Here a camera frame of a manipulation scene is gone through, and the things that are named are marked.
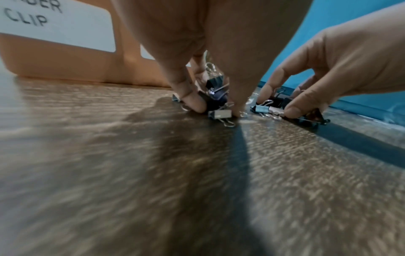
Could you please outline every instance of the blue surface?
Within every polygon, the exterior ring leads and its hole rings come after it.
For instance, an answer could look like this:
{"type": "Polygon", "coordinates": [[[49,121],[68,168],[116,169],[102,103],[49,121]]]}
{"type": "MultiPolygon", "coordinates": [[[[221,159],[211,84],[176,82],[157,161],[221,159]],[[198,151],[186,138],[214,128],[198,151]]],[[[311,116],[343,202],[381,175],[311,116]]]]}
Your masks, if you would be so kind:
{"type": "MultiPolygon", "coordinates": [[[[274,69],[284,59],[322,29],[344,23],[348,20],[401,2],[403,1],[314,0],[297,33],[274,60],[272,66],[262,78],[262,81],[267,81],[274,69]]],[[[295,88],[312,74],[313,72],[311,70],[307,70],[299,75],[292,76],[287,80],[284,86],[295,88]]],[[[364,116],[405,125],[405,92],[343,97],[339,104],[335,104],[334,106],[364,116]]]]}

